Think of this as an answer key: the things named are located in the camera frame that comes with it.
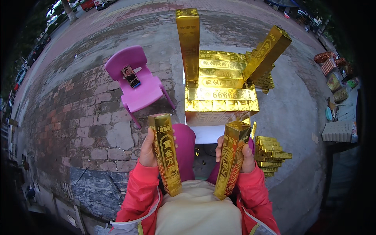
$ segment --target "stack of gold paper bars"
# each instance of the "stack of gold paper bars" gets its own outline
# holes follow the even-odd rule
[[[255,145],[254,158],[265,177],[274,176],[274,172],[278,171],[278,167],[282,166],[285,159],[293,157],[292,153],[283,152],[276,138],[256,136]]]
[[[287,33],[273,26],[254,55],[200,50],[197,9],[176,10],[176,25],[185,74],[185,117],[189,126],[225,125],[249,120],[259,112],[255,84],[274,87],[270,71],[288,47]]]
[[[257,52],[257,49],[252,49],[252,52],[246,52],[246,59],[247,59],[247,63],[250,63],[251,60],[252,60],[252,57],[255,56]],[[266,72],[260,76],[260,78],[254,82],[255,86],[256,87],[260,87],[262,89],[262,92],[264,94],[268,94],[269,93],[269,89],[273,89],[274,88],[274,82],[273,82],[273,78],[271,76],[271,70],[275,67],[274,64],[272,64],[270,66],[269,69],[266,70]]]

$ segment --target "jacket sleeve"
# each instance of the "jacket sleeve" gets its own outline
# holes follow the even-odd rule
[[[116,222],[128,222],[148,214],[149,208],[158,197],[158,167],[145,167],[138,161],[129,173],[127,193]]]
[[[241,199],[246,210],[252,211],[251,214],[254,214],[257,219],[280,234],[272,214],[273,209],[271,201],[269,201],[268,189],[265,187],[265,176],[257,163],[253,171],[239,174],[237,186],[241,191]]]

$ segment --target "tree trunk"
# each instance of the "tree trunk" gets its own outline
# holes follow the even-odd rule
[[[77,16],[74,14],[72,8],[69,6],[68,0],[61,0],[61,3],[63,4],[64,10],[68,15],[69,20],[71,22],[75,22],[77,20]]]

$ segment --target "person's left hand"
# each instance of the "person's left hand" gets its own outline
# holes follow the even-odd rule
[[[215,149],[216,162],[221,161],[222,146],[223,146],[223,135],[218,138],[218,145]],[[249,173],[256,167],[255,160],[253,158],[252,149],[250,149],[248,143],[243,145],[242,153],[244,155],[243,165],[241,166],[241,173]]]
[[[150,127],[147,129],[147,136],[141,146],[140,151],[140,158],[139,161],[141,165],[144,167],[156,167],[157,164],[157,158],[154,153],[153,148],[153,142],[154,142],[154,131]]]

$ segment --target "sidewalk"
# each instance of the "sidewalk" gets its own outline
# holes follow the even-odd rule
[[[70,166],[128,172],[139,157],[147,116],[172,113],[163,97],[134,114],[142,126],[135,128],[122,106],[118,83],[104,69],[108,58],[125,47],[143,47],[147,66],[177,106],[174,122],[184,123],[183,66],[175,9],[196,7],[200,11],[200,48],[204,50],[245,53],[264,40],[273,24],[291,35],[293,42],[272,71],[276,87],[268,95],[257,94],[262,111],[252,116],[252,121],[258,124],[257,135],[277,138],[294,156],[266,181],[268,189],[275,191],[271,194],[274,205],[288,202],[288,208],[298,208],[294,213],[316,213],[325,160],[323,144],[316,145],[311,134],[319,136],[326,123],[325,97],[331,92],[312,60],[323,51],[312,35],[261,1],[161,0],[119,8],[120,3],[84,13],[38,58],[40,66],[28,73],[33,75],[29,78],[32,82],[20,106],[24,115],[18,115],[23,118],[18,136],[25,138],[18,141],[26,145],[34,180],[65,197],[62,184],[70,182]],[[297,169],[305,175],[297,174]],[[284,190],[281,182],[287,182],[304,206],[299,207],[302,201],[293,197],[278,197]],[[318,193],[305,190],[307,187]],[[288,218],[276,218],[281,231],[299,222],[299,218]]]

